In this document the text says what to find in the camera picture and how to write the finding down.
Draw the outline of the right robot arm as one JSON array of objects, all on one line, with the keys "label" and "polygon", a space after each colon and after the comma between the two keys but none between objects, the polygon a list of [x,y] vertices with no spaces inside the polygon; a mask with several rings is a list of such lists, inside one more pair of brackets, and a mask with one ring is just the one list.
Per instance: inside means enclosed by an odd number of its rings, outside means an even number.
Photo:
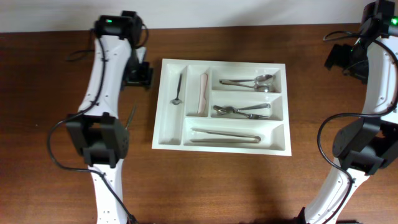
[{"label": "right robot arm", "polygon": [[332,145],[331,171],[318,195],[303,207],[294,223],[339,223],[338,216],[356,189],[377,170],[397,159],[397,15],[394,1],[378,0],[364,7],[357,33],[337,32],[338,39],[355,38],[354,45],[335,44],[324,66],[341,67],[345,75],[367,86],[361,113],[341,128]]}]

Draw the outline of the steel fork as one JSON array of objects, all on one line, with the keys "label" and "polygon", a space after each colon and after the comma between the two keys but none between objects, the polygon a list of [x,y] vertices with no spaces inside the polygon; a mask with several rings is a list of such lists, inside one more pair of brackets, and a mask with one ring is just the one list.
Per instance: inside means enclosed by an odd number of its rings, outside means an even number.
[{"label": "steel fork", "polygon": [[235,108],[233,106],[221,107],[221,106],[213,105],[213,109],[218,114],[229,114],[229,113],[235,113],[238,111],[256,110],[256,109],[264,109],[264,108],[270,108],[270,107],[271,107],[271,105],[269,103],[263,103],[263,104],[254,105],[254,106],[247,106],[247,107],[243,107],[243,108]]},{"label": "steel fork", "polygon": [[242,116],[246,117],[247,119],[261,119],[261,120],[269,119],[268,116],[264,116],[264,115],[239,112],[238,109],[236,109],[232,106],[220,107],[220,106],[213,105],[213,109],[216,111],[216,114],[218,114],[218,115],[238,114],[238,115],[242,115]]}]

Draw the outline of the long metal tongs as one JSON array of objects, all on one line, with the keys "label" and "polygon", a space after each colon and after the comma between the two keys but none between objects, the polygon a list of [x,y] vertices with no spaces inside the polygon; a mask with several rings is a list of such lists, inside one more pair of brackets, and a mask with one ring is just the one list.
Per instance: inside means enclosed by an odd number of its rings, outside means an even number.
[{"label": "long metal tongs", "polygon": [[256,136],[253,134],[242,134],[242,133],[233,133],[227,131],[214,131],[207,129],[198,129],[193,128],[193,132],[197,133],[205,133],[214,136],[221,136],[220,138],[201,138],[201,139],[191,139],[190,142],[197,143],[254,143],[257,144],[262,141],[260,136]]}]

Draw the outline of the steel tablespoon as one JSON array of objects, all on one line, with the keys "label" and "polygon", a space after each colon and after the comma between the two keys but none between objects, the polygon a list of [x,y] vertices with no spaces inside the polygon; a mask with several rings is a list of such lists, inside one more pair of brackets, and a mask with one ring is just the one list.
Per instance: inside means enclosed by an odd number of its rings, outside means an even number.
[{"label": "steel tablespoon", "polygon": [[232,82],[253,82],[257,85],[269,85],[274,81],[274,76],[271,74],[259,75],[253,79],[231,80]]},{"label": "steel tablespoon", "polygon": [[266,92],[266,93],[277,93],[277,90],[272,86],[272,85],[258,85],[258,84],[253,84],[253,85],[245,85],[239,82],[234,82],[232,80],[226,80],[226,79],[220,79],[219,83],[222,85],[232,85],[232,86],[241,86],[245,88],[251,88],[255,91],[259,92]]}]

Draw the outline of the small teaspoon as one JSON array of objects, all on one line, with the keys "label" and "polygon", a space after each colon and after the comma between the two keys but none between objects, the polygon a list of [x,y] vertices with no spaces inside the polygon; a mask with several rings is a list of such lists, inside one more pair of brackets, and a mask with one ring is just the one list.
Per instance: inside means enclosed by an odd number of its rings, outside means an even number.
[{"label": "small teaspoon", "polygon": [[182,84],[182,73],[180,74],[179,79],[178,79],[177,95],[174,99],[171,100],[171,104],[173,104],[175,106],[179,105],[182,102],[181,99],[179,98],[181,84]]},{"label": "small teaspoon", "polygon": [[130,112],[130,114],[129,114],[129,117],[128,117],[128,119],[127,119],[127,122],[126,122],[126,125],[125,125],[125,129],[129,129],[129,126],[130,126],[130,124],[131,124],[131,122],[132,122],[132,120],[133,120],[133,117],[134,117],[134,115],[135,115],[136,108],[137,108],[137,106],[134,105],[133,108],[132,108],[132,110],[131,110],[131,112]]}]

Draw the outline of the pink plastic knife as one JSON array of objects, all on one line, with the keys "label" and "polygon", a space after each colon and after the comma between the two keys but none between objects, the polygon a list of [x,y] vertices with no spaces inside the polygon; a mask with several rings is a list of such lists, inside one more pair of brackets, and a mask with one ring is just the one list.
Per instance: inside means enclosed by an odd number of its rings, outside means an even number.
[{"label": "pink plastic knife", "polygon": [[206,88],[208,82],[208,75],[206,73],[201,74],[200,77],[200,96],[198,102],[197,114],[203,114],[206,107]]}]

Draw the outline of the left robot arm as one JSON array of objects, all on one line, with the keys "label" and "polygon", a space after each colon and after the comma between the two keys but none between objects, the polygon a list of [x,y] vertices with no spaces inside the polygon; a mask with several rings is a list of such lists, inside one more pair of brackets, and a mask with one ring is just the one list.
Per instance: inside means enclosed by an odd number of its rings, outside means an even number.
[{"label": "left robot arm", "polygon": [[88,89],[67,131],[83,158],[95,189],[97,223],[137,223],[123,203],[122,168],[129,149],[128,125],[119,120],[119,94],[125,86],[152,86],[153,69],[145,60],[148,34],[135,11],[99,16],[94,23],[95,59]]}]

